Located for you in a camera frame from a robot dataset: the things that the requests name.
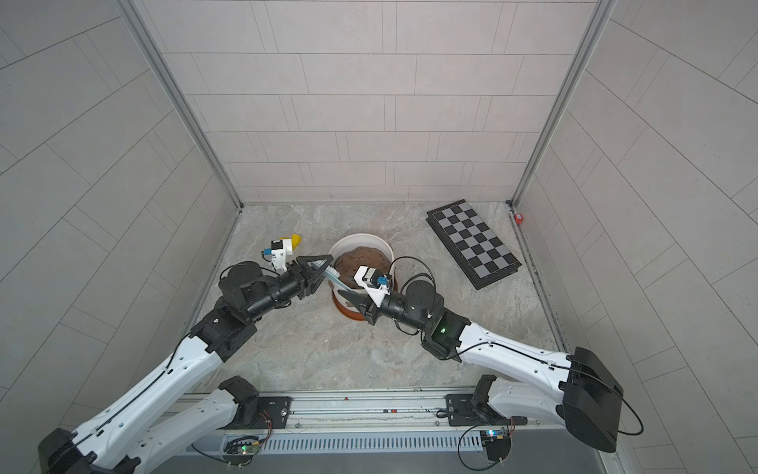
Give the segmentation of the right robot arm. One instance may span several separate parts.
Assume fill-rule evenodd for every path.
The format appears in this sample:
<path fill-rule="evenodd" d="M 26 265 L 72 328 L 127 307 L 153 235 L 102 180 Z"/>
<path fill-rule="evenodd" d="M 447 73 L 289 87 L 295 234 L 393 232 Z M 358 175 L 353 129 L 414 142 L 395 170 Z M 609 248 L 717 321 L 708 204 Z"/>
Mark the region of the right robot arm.
<path fill-rule="evenodd" d="M 472 403 L 482 423 L 512 417 L 559 424 L 580 442 L 604 452 L 617 448 L 627 403 L 620 382 L 594 352 L 551 352 L 497 335 L 447 309 L 432 284 L 405 292 L 384 286 L 341 292 L 370 325 L 385 316 L 418 331 L 422 347 L 440 361 L 479 365 L 495 373 L 477 385 Z"/>

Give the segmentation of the white ceramic pot with soil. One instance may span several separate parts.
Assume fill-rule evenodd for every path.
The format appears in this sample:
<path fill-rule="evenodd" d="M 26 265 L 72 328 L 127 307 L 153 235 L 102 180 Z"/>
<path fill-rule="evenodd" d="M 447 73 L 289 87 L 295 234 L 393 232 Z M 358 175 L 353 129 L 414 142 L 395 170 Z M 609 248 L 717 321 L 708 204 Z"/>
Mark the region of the white ceramic pot with soil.
<path fill-rule="evenodd" d="M 339 281 L 362 297 L 367 296 L 364 288 L 355 281 L 355 274 L 360 267 L 376 269 L 385 275 L 395 276 L 390 270 L 395 258 L 391 246 L 382 238 L 368 233 L 357 233 L 339 240 L 330 250 L 335 258 L 332 266 L 340 274 Z"/>

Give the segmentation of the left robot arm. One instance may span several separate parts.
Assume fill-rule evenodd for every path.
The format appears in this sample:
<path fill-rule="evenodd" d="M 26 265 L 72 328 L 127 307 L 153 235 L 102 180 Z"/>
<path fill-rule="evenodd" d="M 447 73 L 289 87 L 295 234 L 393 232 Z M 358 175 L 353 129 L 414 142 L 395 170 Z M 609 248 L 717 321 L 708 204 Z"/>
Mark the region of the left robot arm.
<path fill-rule="evenodd" d="M 259 393 L 240 376 L 171 419 L 160 418 L 241 349 L 264 315 L 317 292 L 332 260 L 330 255 L 298 257 L 281 274 L 253 261 L 225 269 L 218 282 L 221 298 L 165 361 L 76 430 L 56 429 L 41 441 L 41 471 L 150 473 L 212 431 L 235 420 L 255 422 Z"/>

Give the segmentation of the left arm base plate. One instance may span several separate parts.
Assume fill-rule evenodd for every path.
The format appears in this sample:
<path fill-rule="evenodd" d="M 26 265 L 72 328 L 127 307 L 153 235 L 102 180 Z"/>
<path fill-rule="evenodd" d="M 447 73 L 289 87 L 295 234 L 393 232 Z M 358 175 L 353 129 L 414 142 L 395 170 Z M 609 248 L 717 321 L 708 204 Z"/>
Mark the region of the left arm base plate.
<path fill-rule="evenodd" d="M 291 397 L 259 397 L 243 403 L 225 430 L 284 429 L 291 411 Z"/>

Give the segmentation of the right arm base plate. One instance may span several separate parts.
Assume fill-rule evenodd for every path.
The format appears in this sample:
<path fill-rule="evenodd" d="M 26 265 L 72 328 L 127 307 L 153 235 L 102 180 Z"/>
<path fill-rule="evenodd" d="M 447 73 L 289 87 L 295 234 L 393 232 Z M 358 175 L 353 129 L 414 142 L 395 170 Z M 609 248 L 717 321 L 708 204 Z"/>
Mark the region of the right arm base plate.
<path fill-rule="evenodd" d="M 445 406 L 437 409 L 438 419 L 448 420 L 452 427 L 471 427 L 475 425 L 495 426 L 526 426 L 528 418 L 514 416 L 507 418 L 495 412 L 484 402 L 474 400 L 473 394 L 448 394 L 445 396 Z"/>

